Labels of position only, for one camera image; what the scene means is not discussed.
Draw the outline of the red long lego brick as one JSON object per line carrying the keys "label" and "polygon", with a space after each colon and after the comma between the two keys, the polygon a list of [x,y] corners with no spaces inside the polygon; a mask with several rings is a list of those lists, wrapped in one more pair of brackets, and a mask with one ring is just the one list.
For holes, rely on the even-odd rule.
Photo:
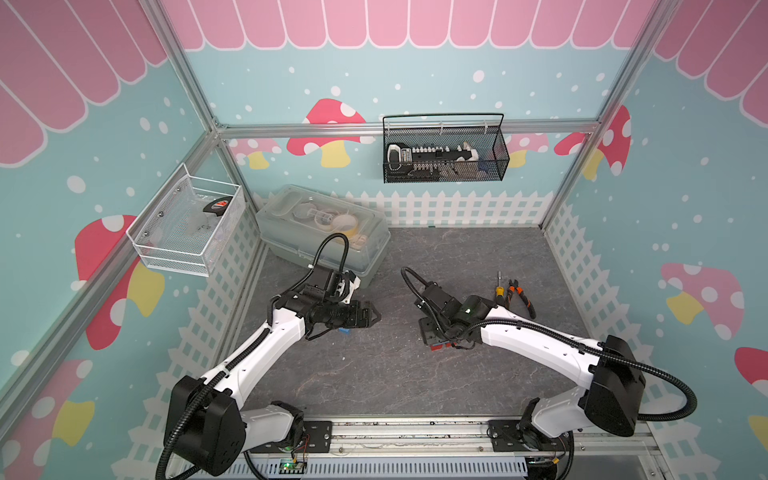
{"label": "red long lego brick", "polygon": [[449,350],[449,349],[458,349],[458,350],[463,349],[462,346],[457,345],[454,342],[442,342],[442,343],[430,345],[429,348],[433,352],[440,351],[440,350]]}

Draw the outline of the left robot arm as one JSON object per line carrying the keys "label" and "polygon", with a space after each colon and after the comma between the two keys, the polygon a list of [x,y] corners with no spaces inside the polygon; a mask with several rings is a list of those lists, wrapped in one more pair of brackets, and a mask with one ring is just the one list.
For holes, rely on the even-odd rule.
{"label": "left robot arm", "polygon": [[285,292],[274,297],[266,321],[246,342],[205,374],[186,375],[173,387],[156,478],[166,478],[172,456],[190,463],[179,475],[187,479],[200,470],[218,476],[262,445],[295,451],[306,437],[303,411],[281,401],[247,410],[245,401],[292,345],[315,339],[315,325],[331,332],[369,328],[380,319],[372,302],[351,296]]}

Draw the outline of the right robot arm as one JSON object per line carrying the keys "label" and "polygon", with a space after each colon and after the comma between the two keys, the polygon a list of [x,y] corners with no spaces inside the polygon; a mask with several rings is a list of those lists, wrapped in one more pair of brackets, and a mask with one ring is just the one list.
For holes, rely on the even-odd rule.
{"label": "right robot arm", "polygon": [[467,341],[520,354],[565,376],[574,387],[529,401],[513,437],[536,451],[565,433],[585,427],[631,437],[639,419],[646,381],[634,366],[628,344],[615,336],[604,342],[552,330],[521,317],[496,300],[476,295],[459,301],[436,283],[425,285],[415,305],[423,341],[432,349],[458,348]]}

